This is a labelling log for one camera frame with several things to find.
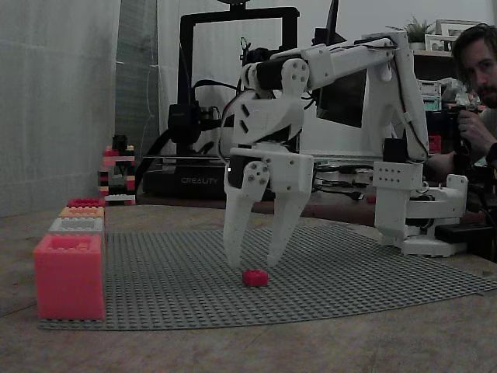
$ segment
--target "gray curtain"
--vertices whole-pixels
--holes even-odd
[[[97,195],[120,0],[0,0],[0,216]]]
[[[137,160],[158,132],[157,0],[121,0],[116,65],[116,134]]]

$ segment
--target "potted plant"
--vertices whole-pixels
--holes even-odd
[[[419,23],[413,16],[412,21],[404,27],[404,31],[407,33],[410,48],[414,51],[424,51],[426,49],[425,35],[433,33],[432,23],[428,24],[426,20]]]

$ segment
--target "beard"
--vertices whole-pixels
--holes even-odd
[[[497,109],[497,87],[487,85],[477,91],[481,102],[490,109]]]

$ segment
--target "3d printer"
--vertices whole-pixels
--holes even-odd
[[[213,144],[206,144],[199,152],[193,150],[203,131],[218,128],[221,115],[212,107],[202,107],[196,100],[196,88],[205,85],[221,85],[240,93],[241,85],[233,86],[214,80],[204,79],[192,85],[193,32],[195,25],[221,23],[253,19],[281,19],[282,42],[279,49],[271,51],[249,46],[243,50],[242,65],[267,61],[270,56],[297,46],[297,18],[299,12],[292,7],[268,9],[247,9],[248,0],[220,0],[229,4],[226,12],[206,12],[182,16],[179,35],[179,74],[178,101],[169,107],[168,129],[151,146],[138,166],[136,184],[143,180],[144,192],[159,193],[168,197],[188,197],[224,199],[224,164],[218,157],[205,155]],[[232,127],[233,119],[228,118],[225,127]],[[164,146],[172,141],[176,144],[176,154],[160,155]],[[160,161],[168,169],[148,171],[154,161]]]

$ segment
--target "table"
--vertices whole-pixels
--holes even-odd
[[[366,315],[271,326],[155,332],[37,329],[34,246],[56,211],[0,219],[0,371],[497,372],[497,292]],[[115,231],[216,229],[224,211],[178,206],[106,209]],[[250,228],[272,216],[254,214]],[[328,221],[301,218],[301,225]],[[378,237],[374,228],[349,225]],[[444,261],[486,277],[497,265],[463,254]]]

